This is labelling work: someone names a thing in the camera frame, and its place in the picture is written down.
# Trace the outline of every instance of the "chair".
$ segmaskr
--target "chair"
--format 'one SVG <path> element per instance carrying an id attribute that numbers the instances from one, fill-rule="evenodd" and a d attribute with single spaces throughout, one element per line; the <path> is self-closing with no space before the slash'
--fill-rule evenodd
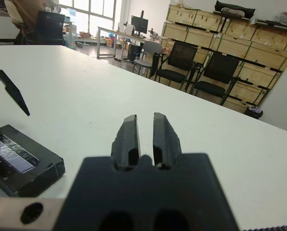
<path id="1" fill-rule="evenodd" d="M 157 79 L 158 76 L 159 76 L 158 82 L 160 82 L 161 77 L 169 79 L 168 86 L 170 85 L 171 81 L 181 83 L 180 87 L 181 90 L 188 74 L 196 65 L 196 63 L 193 61 L 196 52 L 197 48 L 193 46 L 175 42 L 169 57 L 167 57 L 165 60 L 162 60 L 161 66 L 157 70 L 155 80 Z M 162 66 L 166 61 L 168 61 L 168 64 L 171 66 L 175 66 L 179 69 L 188 71 L 187 74 L 183 75 L 181 73 L 172 70 L 162 69 Z"/>
<path id="2" fill-rule="evenodd" d="M 220 97 L 222 98 L 221 105 L 223 105 L 236 83 L 236 78 L 233 77 L 233 74 L 235 73 L 238 64 L 239 61 L 235 58 L 214 53 L 207 67 L 203 69 L 204 76 L 226 84 L 230 83 L 227 91 L 224 88 L 214 85 L 212 83 L 208 83 L 205 81 L 199 82 L 199 79 L 203 72 L 202 71 L 200 76 L 195 80 L 195 83 L 192 86 L 190 93 L 192 94 L 193 90 L 196 89 L 197 91 L 200 90 L 208 94 Z"/>
<path id="3" fill-rule="evenodd" d="M 148 53 L 148 54 L 160 54 L 162 51 L 162 45 L 160 43 L 156 43 L 156 42 L 151 42 L 151 41 L 146 41 L 143 45 L 143 51 Z M 133 66 L 133 72 L 135 70 L 135 66 L 138 65 L 139 66 L 139 72 L 142 67 L 145 67 L 147 69 L 152 69 L 152 63 L 146 62 L 144 60 L 141 59 L 135 59 L 134 60 L 134 66 Z"/>
<path id="4" fill-rule="evenodd" d="M 64 21 L 63 14 L 39 11 L 34 31 L 24 33 L 27 44 L 64 45 Z"/>
<path id="5" fill-rule="evenodd" d="M 4 3 L 5 3 L 5 6 L 8 10 L 9 16 L 11 17 L 11 21 L 15 25 L 24 24 L 24 21 L 23 21 L 22 17 L 20 16 L 16 6 L 13 4 L 13 2 L 11 2 L 9 0 L 5 0 Z"/>

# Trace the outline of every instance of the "cardboard box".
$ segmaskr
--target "cardboard box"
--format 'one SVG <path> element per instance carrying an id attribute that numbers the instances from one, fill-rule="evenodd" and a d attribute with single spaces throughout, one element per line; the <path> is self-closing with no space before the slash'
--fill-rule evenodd
<path id="1" fill-rule="evenodd" d="M 64 173 L 61 157 L 10 125 L 0 128 L 0 188 L 6 194 L 38 196 Z"/>
<path id="2" fill-rule="evenodd" d="M 107 38 L 106 39 L 106 46 L 107 47 L 112 47 L 112 45 L 113 45 L 113 41 L 110 38 Z"/>

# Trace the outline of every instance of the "black bag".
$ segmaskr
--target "black bag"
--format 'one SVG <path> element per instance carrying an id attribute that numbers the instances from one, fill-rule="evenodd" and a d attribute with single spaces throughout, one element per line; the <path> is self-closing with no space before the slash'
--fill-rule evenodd
<path id="1" fill-rule="evenodd" d="M 236 5 L 231 5 L 231 4 L 227 4 L 227 3 L 222 3 L 220 1 L 217 1 L 215 4 L 215 10 L 216 11 L 222 11 L 222 8 L 224 7 L 228 7 L 231 8 L 233 10 L 240 10 L 243 11 L 245 13 L 245 18 L 251 18 L 252 16 L 254 16 L 255 10 L 256 9 L 249 9 L 249 8 L 244 8 L 242 6 L 236 6 Z"/>

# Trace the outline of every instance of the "computer monitor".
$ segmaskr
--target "computer monitor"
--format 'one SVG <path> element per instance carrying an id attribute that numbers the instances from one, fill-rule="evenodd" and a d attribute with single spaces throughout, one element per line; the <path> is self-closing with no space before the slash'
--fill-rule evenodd
<path id="1" fill-rule="evenodd" d="M 135 30 L 140 33 L 146 34 L 148 31 L 148 20 L 136 16 L 132 16 L 131 24 L 135 26 Z"/>
<path id="2" fill-rule="evenodd" d="M 0 9 L 6 10 L 7 7 L 5 6 L 4 0 L 0 0 Z"/>

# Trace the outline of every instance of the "tabletop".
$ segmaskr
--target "tabletop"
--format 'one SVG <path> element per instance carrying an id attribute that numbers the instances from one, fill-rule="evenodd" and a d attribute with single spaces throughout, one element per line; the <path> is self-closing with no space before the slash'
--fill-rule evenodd
<path id="1" fill-rule="evenodd" d="M 120 31 L 116 31 L 116 30 L 110 30 L 110 29 L 106 29 L 106 28 L 103 28 L 103 27 L 100 27 L 98 26 L 98 28 L 101 30 L 101 31 L 105 31 L 107 33 L 113 33 L 113 34 L 117 34 L 119 36 L 122 36 L 124 38 L 127 38 L 127 39 L 133 39 L 133 40 L 136 40 L 138 42 L 147 42 L 147 41 L 150 41 L 150 42 L 155 42 L 155 43 L 160 43 L 160 41 L 153 41 L 153 40 L 150 40 L 149 38 L 142 38 L 142 37 L 138 37 L 138 36 L 134 36 L 134 35 L 128 35 L 124 32 L 120 32 Z"/>
<path id="2" fill-rule="evenodd" d="M 287 225 L 286 131 L 65 47 L 0 46 L 0 69 L 31 113 L 0 82 L 0 127 L 12 125 L 65 161 L 65 175 L 40 197 L 65 198 L 83 158 L 110 155 L 127 116 L 137 115 L 141 153 L 153 158 L 160 112 L 183 153 L 209 155 L 241 229 Z"/>

